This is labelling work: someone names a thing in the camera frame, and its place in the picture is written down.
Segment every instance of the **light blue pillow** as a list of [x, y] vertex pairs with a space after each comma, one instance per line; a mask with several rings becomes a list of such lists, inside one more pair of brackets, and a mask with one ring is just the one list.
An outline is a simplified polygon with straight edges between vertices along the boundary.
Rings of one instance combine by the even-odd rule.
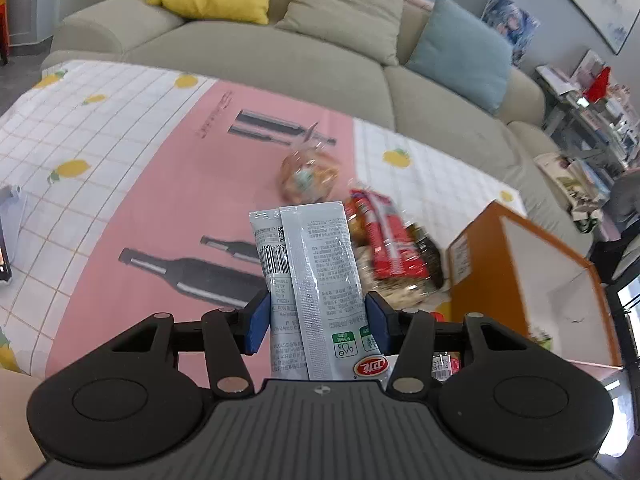
[[507, 92], [513, 47], [452, 0], [436, 0], [406, 67], [497, 113]]

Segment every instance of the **sofa seat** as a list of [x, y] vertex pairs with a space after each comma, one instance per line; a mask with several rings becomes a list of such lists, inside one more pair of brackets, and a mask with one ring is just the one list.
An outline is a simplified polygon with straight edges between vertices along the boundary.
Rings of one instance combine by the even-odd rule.
[[[580, 254], [591, 235], [575, 228], [516, 135], [480, 108], [402, 66], [386, 67], [396, 131], [448, 153], [520, 192], [529, 219]], [[533, 132], [544, 133], [533, 128]]]
[[131, 50], [124, 61], [227, 79], [394, 128], [378, 63], [274, 27], [191, 22]]

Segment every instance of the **red oval logo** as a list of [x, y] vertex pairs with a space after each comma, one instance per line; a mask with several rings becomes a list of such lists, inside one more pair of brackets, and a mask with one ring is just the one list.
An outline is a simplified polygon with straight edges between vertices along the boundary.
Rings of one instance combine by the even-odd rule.
[[370, 355], [360, 359], [353, 367], [353, 371], [360, 377], [373, 377], [389, 368], [389, 361], [382, 355]]

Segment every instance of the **green label icon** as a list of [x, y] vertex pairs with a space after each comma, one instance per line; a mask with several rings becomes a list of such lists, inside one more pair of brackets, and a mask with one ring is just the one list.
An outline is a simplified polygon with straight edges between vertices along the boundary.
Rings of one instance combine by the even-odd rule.
[[365, 352], [369, 352], [371, 350], [377, 350], [378, 345], [376, 345], [376, 340], [371, 335], [369, 331], [369, 325], [365, 325], [360, 327], [360, 338], [362, 339], [362, 347]]
[[358, 353], [356, 338], [353, 332], [338, 332], [333, 334], [331, 338], [334, 340], [335, 356], [338, 359], [350, 357]]

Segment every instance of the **printed anime pillow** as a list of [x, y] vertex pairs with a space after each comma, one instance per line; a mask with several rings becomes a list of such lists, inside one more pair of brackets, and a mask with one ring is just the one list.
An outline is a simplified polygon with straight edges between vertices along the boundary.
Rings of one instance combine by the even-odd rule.
[[540, 22], [513, 0], [489, 0], [481, 20], [513, 45], [513, 64], [520, 66], [520, 60]]

